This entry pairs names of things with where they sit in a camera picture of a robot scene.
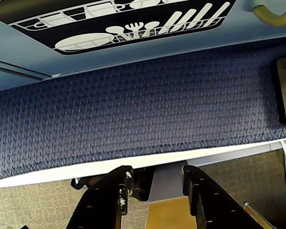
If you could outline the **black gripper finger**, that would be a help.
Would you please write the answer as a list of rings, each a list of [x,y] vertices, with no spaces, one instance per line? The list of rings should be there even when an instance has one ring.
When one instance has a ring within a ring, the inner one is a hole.
[[[183,166],[183,194],[198,229],[270,229],[249,206],[238,204],[216,181],[195,166]]]
[[[79,190],[87,186],[67,225],[68,229],[119,229],[127,214],[128,193],[133,190],[133,168],[120,166],[111,172],[72,180]]]

